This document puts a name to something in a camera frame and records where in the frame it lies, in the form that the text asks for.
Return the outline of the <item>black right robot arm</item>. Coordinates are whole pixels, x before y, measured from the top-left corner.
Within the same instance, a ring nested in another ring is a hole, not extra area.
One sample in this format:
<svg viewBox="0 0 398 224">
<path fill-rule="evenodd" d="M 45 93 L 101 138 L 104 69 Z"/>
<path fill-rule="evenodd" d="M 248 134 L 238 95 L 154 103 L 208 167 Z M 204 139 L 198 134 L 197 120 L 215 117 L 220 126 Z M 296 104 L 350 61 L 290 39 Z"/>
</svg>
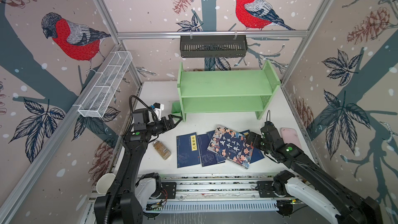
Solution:
<svg viewBox="0 0 398 224">
<path fill-rule="evenodd" d="M 285 143 L 277 128 L 266 121 L 261 134 L 250 132 L 247 141 L 270 155 L 286 170 L 273 177 L 267 191 L 278 197 L 299 199 L 331 224 L 381 224 L 379 204 L 371 197 L 363 198 L 336 181 L 317 166 L 308 155 L 292 143 Z"/>
</svg>

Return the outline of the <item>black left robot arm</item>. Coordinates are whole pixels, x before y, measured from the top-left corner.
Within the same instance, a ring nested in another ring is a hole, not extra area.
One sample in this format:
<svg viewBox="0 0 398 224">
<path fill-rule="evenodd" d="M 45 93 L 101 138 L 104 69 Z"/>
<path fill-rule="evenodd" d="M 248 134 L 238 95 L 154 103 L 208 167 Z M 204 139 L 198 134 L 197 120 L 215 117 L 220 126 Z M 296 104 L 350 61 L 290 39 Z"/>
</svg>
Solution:
<svg viewBox="0 0 398 224">
<path fill-rule="evenodd" d="M 132 105 L 129 108 L 131 120 L 122 140 L 125 151 L 121 165 L 106 194 L 94 203 L 98 224 L 143 222 L 147 202 L 150 197 L 161 195 L 162 184 L 158 173 L 138 176 L 141 161 L 150 143 L 182 121 L 182 117 L 176 115 L 160 118 L 148 105 L 138 110 Z"/>
</svg>

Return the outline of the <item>colourful illustrated large book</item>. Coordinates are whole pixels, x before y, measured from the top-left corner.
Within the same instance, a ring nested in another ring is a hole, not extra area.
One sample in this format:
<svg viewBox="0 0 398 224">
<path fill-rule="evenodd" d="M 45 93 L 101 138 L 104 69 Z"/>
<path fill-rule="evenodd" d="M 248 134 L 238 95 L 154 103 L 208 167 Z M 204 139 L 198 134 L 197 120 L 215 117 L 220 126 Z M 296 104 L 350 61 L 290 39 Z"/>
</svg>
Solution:
<svg viewBox="0 0 398 224">
<path fill-rule="evenodd" d="M 254 148 L 248 144 L 246 136 L 221 125 L 217 125 L 215 135 L 219 140 L 210 141 L 207 150 L 249 169 Z"/>
</svg>

